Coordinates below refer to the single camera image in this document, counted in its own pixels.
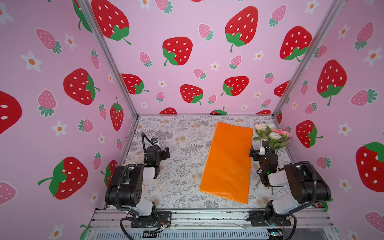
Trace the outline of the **orange wrapping paper sheet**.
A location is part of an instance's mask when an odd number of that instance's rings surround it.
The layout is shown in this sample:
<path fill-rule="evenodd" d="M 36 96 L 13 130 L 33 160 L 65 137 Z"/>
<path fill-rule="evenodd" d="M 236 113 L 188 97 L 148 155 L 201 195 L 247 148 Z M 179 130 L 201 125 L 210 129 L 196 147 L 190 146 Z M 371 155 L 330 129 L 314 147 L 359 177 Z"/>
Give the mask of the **orange wrapping paper sheet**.
<path fill-rule="evenodd" d="M 253 129 L 217 123 L 200 192 L 247 204 Z"/>

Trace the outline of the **cream fake rose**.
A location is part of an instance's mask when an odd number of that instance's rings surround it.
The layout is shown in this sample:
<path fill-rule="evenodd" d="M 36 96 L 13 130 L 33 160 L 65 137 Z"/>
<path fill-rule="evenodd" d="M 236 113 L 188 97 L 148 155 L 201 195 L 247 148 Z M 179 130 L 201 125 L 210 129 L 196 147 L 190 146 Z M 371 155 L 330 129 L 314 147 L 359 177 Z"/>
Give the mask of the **cream fake rose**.
<path fill-rule="evenodd" d="M 268 139 L 268 131 L 267 131 L 267 125 L 266 124 L 256 124 L 255 130 L 256 130 L 256 136 L 253 138 L 254 141 L 262 141 Z"/>

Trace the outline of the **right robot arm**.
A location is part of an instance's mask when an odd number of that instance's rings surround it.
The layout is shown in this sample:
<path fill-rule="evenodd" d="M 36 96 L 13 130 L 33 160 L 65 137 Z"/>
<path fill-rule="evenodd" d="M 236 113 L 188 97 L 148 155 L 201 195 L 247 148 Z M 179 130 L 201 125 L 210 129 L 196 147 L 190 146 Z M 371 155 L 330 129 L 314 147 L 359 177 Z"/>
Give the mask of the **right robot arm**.
<path fill-rule="evenodd" d="M 278 155 L 267 141 L 260 150 L 251 148 L 250 157 L 259 163 L 257 174 L 265 187 L 289 187 L 286 194 L 269 201 L 263 211 L 249 211 L 247 221 L 253 227 L 291 226 L 290 217 L 294 213 L 331 199 L 330 188 L 310 162 L 288 164 L 278 169 Z"/>

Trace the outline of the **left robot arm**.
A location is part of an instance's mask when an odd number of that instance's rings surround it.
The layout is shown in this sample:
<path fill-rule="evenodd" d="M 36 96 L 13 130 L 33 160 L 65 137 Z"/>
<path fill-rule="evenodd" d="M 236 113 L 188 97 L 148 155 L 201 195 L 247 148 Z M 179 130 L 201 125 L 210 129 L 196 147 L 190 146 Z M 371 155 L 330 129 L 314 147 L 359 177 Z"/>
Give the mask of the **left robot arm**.
<path fill-rule="evenodd" d="M 158 145 L 150 146 L 145 152 L 143 164 L 128 164 L 116 167 L 109 183 L 105 202 L 117 210 L 128 211 L 137 217 L 157 218 L 155 203 L 142 197 L 144 180 L 157 179 L 161 161 L 170 158 L 170 150 L 162 150 Z"/>

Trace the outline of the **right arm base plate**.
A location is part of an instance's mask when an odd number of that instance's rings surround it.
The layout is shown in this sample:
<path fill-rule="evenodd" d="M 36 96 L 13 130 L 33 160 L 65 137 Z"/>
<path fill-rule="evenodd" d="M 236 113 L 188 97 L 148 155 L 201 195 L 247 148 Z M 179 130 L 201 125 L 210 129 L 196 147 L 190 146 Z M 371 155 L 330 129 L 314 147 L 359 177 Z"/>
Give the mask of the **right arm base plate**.
<path fill-rule="evenodd" d="M 289 227 L 292 225 L 288 215 L 278 215 L 266 210 L 249 211 L 246 221 L 250 222 L 253 227 Z"/>

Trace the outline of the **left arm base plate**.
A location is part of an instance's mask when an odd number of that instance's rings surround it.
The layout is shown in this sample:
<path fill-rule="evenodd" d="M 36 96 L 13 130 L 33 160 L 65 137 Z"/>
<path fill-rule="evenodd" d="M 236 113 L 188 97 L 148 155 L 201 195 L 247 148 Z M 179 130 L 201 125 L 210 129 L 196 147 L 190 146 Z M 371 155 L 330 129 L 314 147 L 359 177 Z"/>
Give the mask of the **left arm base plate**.
<path fill-rule="evenodd" d="M 160 228 L 169 227 L 172 221 L 172 212 L 160 211 L 146 217 L 137 217 L 131 221 L 131 228 Z"/>

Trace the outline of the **aluminium front rail frame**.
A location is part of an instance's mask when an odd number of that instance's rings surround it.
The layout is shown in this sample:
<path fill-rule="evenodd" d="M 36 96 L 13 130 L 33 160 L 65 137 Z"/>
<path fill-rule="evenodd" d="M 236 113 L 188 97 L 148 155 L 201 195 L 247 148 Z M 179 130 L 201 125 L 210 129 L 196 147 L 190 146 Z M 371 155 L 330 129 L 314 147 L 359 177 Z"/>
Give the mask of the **aluminium front rail frame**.
<path fill-rule="evenodd" d="M 339 240 L 339 232 L 324 209 L 305 209 L 290 218 L 291 225 L 275 226 L 246 219 L 249 209 L 168 209 L 171 224 L 158 234 L 155 228 L 132 228 L 120 220 L 123 211 L 95 211 L 85 233 L 86 240 Z"/>

